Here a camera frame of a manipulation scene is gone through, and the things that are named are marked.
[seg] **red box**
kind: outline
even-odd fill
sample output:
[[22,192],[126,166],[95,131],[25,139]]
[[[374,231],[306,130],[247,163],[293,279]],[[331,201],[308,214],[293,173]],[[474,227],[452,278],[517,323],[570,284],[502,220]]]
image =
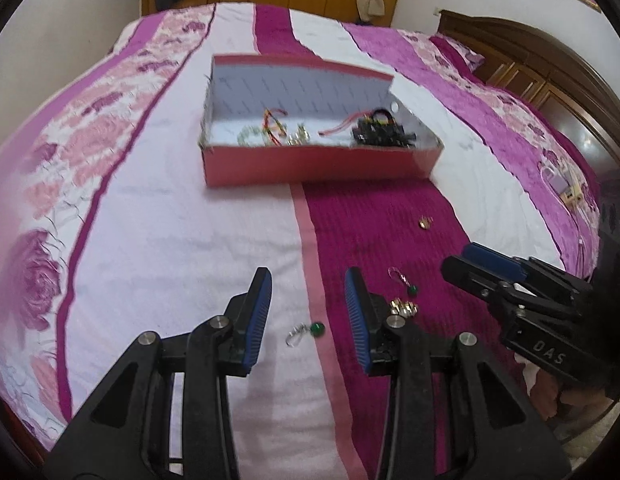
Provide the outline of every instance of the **red box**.
[[[388,74],[315,57],[215,56],[199,141],[208,187],[429,178],[443,144],[389,92],[391,83]],[[239,128],[256,131],[269,107],[290,110],[283,120],[308,124],[309,144],[240,145]],[[362,146],[350,127],[332,138],[316,134],[357,108],[379,107],[416,132],[421,147]]]

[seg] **metal pivot pin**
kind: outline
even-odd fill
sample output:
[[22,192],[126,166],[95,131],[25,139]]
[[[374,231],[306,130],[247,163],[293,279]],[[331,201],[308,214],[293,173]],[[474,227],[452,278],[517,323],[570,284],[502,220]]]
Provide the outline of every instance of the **metal pivot pin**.
[[401,316],[391,314],[390,316],[386,317],[386,323],[390,328],[401,328],[405,325],[405,319]]
[[411,298],[414,298],[419,293],[419,287],[411,284],[408,281],[408,278],[406,278],[404,274],[396,267],[390,267],[388,269],[388,276],[390,276],[390,278],[395,280],[397,283],[403,283],[407,288],[408,296],[410,296]]

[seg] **screw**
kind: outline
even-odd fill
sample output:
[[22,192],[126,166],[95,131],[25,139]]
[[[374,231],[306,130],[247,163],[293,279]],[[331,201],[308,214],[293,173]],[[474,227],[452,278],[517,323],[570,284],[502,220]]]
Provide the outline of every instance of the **screw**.
[[151,345],[152,343],[155,342],[155,340],[156,340],[156,333],[150,330],[148,332],[143,332],[142,335],[140,335],[137,339],[137,341],[139,341],[139,344],[143,346]]
[[396,316],[393,314],[392,316],[386,317],[386,323],[390,328],[401,328],[405,325],[405,319],[401,316]]
[[459,334],[459,341],[465,346],[476,345],[476,336],[472,332],[462,332]]
[[216,330],[221,330],[230,324],[230,320],[226,316],[215,316],[211,318],[208,323]]

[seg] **pink rose pattern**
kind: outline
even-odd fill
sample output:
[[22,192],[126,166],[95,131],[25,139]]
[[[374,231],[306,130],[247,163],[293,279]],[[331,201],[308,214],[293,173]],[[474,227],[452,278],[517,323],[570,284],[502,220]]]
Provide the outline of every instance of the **pink rose pattern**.
[[23,348],[26,330],[43,332],[53,300],[61,294],[59,263],[46,247],[50,233],[29,231],[17,238],[0,272],[0,324],[16,324]]
[[[17,168],[30,210],[0,272],[0,395],[48,449],[66,424],[55,360],[66,262],[102,178],[120,161],[158,92],[205,38],[213,14],[214,6],[166,13],[139,52],[48,122]],[[8,333],[16,334],[17,345],[5,339]],[[45,353],[42,342],[51,346]]]
[[[399,30],[399,33],[413,46],[415,53],[421,60],[434,72],[437,72],[443,79],[449,81],[459,88],[470,92],[482,101],[484,101],[495,113],[503,120],[509,129],[524,137],[530,144],[539,149],[540,166],[541,162],[552,164],[559,168],[561,163],[568,165],[572,172],[577,176],[581,188],[586,186],[586,178],[581,168],[568,156],[562,146],[547,131],[543,124],[534,114],[526,108],[525,105],[518,102],[507,92],[492,88],[489,86],[478,85],[472,81],[460,76],[459,72],[450,64],[443,64],[437,60],[437,47],[430,41],[427,34],[419,32],[405,32]],[[593,240],[598,240],[597,229],[599,225],[599,209],[596,202],[591,200],[592,197],[586,197],[584,194],[585,204],[580,206],[580,213],[584,217],[587,227],[592,231]]]

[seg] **wooden headboard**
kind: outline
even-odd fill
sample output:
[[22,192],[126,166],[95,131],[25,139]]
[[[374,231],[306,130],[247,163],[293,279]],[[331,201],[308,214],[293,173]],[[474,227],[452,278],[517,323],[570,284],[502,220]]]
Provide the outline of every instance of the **wooden headboard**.
[[619,98],[575,51],[522,23],[448,10],[439,32],[485,56],[474,74],[532,104],[597,174],[620,167]]

